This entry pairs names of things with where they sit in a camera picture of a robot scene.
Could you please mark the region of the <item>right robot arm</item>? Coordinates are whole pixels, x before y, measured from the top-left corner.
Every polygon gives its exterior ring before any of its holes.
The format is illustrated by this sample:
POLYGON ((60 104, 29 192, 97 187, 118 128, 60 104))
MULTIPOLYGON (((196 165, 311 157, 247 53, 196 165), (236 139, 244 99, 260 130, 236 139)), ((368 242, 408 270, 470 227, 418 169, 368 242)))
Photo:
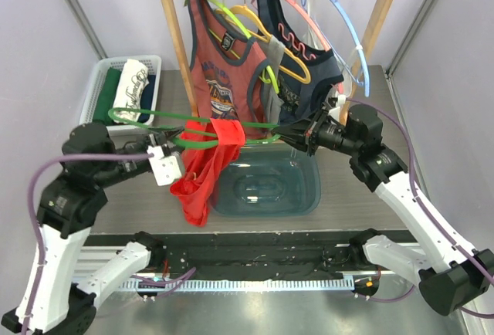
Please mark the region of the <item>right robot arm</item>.
POLYGON ((381 116, 381 110, 358 103, 341 124, 322 108, 272 134, 309 156, 321 147, 349 156, 354 176, 394 211, 421 247, 410 250, 368 229, 350 242, 352 266, 393 271, 442 316, 463 310, 493 285, 493 253, 463 238, 428 200, 414 179, 413 165, 383 143, 381 116))

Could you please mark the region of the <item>red tank top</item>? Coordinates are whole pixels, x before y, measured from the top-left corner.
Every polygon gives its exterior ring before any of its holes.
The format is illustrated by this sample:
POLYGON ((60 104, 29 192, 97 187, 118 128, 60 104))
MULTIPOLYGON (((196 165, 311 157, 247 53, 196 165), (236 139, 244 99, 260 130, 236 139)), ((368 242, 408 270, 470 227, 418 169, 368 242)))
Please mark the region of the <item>red tank top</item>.
POLYGON ((188 147, 182 153, 185 174, 170 186, 170 193, 181 203, 185 220, 202 227, 208 220, 208 199, 215 183, 227 165, 239 157, 245 132, 237 120, 212 118, 207 123, 189 120, 180 138, 200 145, 218 142, 210 148, 188 147))

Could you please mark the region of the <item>green plastic hanger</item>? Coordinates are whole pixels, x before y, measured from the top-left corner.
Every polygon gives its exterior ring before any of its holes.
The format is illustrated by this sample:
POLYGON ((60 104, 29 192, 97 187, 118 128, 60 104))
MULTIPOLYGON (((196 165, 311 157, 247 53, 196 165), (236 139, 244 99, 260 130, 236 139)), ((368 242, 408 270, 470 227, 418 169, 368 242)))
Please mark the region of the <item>green plastic hanger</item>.
MULTIPOLYGON (((124 117, 124 113, 137 113, 138 115, 140 114, 149 114, 150 116, 159 116, 159 117, 168 117, 172 119, 177 119, 177 120, 184 120, 184 121, 194 121, 194 122, 199 122, 199 123, 209 123, 211 120, 208 118, 201 118, 201 117, 191 117, 187 115, 182 115, 182 114, 177 114, 177 113, 168 113, 168 112, 163 112, 163 111, 157 111, 157 110, 145 110, 145 109, 133 109, 133 108, 124 108, 124 107, 117 107, 117 108, 111 108, 108 111, 108 116, 115 122, 120 121, 124 124, 129 124, 133 127, 138 127, 140 129, 145 129, 145 130, 150 130, 152 127, 148 124, 140 123, 135 120, 127 119, 124 117)), ((255 128, 255 129, 267 129, 267 130, 272 130, 274 128, 277 128, 275 124, 264 124, 264 123, 251 123, 251 122, 241 122, 241 125, 244 129, 246 128, 255 128)), ((192 129, 185 129, 185 133, 189 134, 202 134, 205 135, 206 137, 213 137, 213 140, 206 140, 206 141, 196 141, 196 140, 186 140, 178 135, 176 135, 173 139, 171 139, 171 143, 178 145, 180 147, 183 147, 185 149, 195 149, 195 150, 205 150, 209 148, 213 148, 218 146, 218 140, 216 139, 216 135, 205 132, 205 131, 200 131, 200 130, 192 130, 192 129)), ((245 142, 246 146, 252 146, 252 145, 267 145, 274 143, 278 140, 281 140, 281 136, 279 134, 274 134, 271 135, 270 137, 264 138, 264 139, 255 139, 255 140, 247 140, 245 142)))

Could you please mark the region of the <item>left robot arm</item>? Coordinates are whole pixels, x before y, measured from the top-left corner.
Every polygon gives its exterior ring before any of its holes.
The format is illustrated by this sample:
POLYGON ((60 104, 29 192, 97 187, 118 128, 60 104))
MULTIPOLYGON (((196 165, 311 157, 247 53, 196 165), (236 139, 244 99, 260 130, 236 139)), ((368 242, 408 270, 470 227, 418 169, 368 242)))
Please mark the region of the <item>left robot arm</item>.
POLYGON ((182 147, 175 141, 181 132, 181 127, 154 128, 116 147, 103 124, 82 124, 71 131, 55 159, 61 172, 38 201, 28 201, 37 250, 21 303, 2 317, 4 328, 14 334, 83 334, 124 281, 163 266, 162 241, 138 232, 103 268, 73 281, 81 249, 107 204, 105 190, 146 173, 159 185, 179 179, 182 147))

